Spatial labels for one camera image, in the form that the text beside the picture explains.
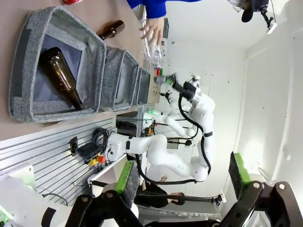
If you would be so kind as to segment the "black left gripper finger with green pad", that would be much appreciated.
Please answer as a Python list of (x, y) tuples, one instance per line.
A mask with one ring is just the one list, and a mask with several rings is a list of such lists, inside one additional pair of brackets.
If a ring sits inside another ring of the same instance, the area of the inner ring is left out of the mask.
[(114, 219), (120, 227), (141, 227), (142, 224), (131, 211), (138, 186), (137, 163), (127, 161), (114, 189), (95, 198), (84, 194), (76, 199), (65, 225), (100, 227), (105, 220)]
[(269, 186), (251, 180), (240, 153), (230, 155), (229, 175), (236, 195), (236, 202), (220, 222), (221, 227), (245, 227), (255, 211), (263, 211), (271, 226), (289, 227), (290, 208), (286, 195), (291, 194), (287, 182)]

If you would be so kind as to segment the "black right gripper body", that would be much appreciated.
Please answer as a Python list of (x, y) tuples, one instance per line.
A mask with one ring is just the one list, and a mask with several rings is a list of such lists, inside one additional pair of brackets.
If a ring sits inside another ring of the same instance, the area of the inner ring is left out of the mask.
[(174, 82), (172, 85), (173, 89), (178, 91), (181, 96), (189, 96), (190, 90), (185, 85), (181, 85), (178, 82)]

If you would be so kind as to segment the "person's hand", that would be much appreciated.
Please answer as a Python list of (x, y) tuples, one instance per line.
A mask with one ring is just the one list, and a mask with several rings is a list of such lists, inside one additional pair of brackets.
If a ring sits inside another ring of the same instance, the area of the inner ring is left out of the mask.
[(152, 36), (149, 44), (156, 43), (159, 46), (163, 38), (164, 18), (148, 18), (146, 19), (145, 25), (139, 30), (144, 31), (141, 39), (149, 38)]

